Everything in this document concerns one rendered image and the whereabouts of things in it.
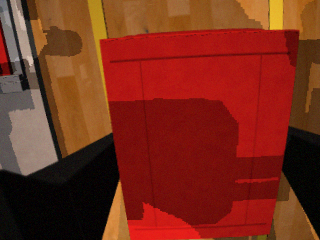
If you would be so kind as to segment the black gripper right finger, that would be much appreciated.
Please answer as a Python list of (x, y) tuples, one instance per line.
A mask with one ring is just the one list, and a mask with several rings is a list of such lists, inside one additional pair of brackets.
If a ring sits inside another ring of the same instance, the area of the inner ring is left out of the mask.
[(320, 135), (288, 126), (282, 172), (320, 239)]

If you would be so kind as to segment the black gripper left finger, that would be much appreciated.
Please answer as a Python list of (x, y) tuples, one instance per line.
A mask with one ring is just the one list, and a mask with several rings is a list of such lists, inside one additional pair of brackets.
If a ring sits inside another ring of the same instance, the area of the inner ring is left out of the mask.
[(0, 233), (102, 240), (119, 180), (112, 133), (27, 176), (0, 169)]

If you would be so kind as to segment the yellow rectangular outline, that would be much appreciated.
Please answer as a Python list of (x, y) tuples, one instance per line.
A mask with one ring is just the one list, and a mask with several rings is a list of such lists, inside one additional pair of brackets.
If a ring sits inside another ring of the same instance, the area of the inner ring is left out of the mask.
[[(269, 0), (269, 30), (279, 29), (282, 30), (283, 27), (283, 0)], [(103, 4), (102, 0), (88, 0), (89, 13), (92, 21), (92, 30), (97, 48), (97, 57), (100, 67), (100, 72), (102, 76), (102, 81), (104, 85), (106, 104), (107, 102), (107, 89), (103, 71), (103, 64), (100, 52), (100, 39), (107, 39), (107, 29), (103, 14)], [(109, 114), (109, 109), (108, 109)], [(267, 240), (267, 234), (257, 236), (257, 240)]]

